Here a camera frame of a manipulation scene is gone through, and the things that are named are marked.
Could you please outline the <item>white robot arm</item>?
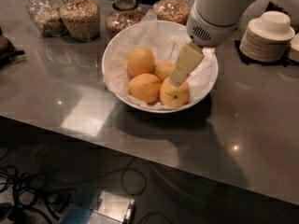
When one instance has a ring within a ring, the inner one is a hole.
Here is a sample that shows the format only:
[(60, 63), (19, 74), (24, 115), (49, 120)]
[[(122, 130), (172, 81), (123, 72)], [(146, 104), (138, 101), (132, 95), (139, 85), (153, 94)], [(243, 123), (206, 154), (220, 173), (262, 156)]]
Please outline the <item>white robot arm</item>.
[[(180, 50), (169, 81), (179, 87), (203, 60), (203, 48), (216, 48), (235, 30), (256, 0), (194, 0), (186, 31), (191, 39)], [(268, 0), (298, 17), (299, 0)]]

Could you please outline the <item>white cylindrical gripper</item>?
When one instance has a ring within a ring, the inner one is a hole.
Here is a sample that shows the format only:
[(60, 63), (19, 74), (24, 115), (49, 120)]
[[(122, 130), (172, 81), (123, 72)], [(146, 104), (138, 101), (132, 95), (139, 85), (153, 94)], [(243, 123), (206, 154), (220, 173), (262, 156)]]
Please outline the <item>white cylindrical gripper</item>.
[(191, 42), (180, 50), (169, 82), (179, 87), (204, 59), (203, 48), (219, 46), (255, 0), (194, 0), (186, 30)]

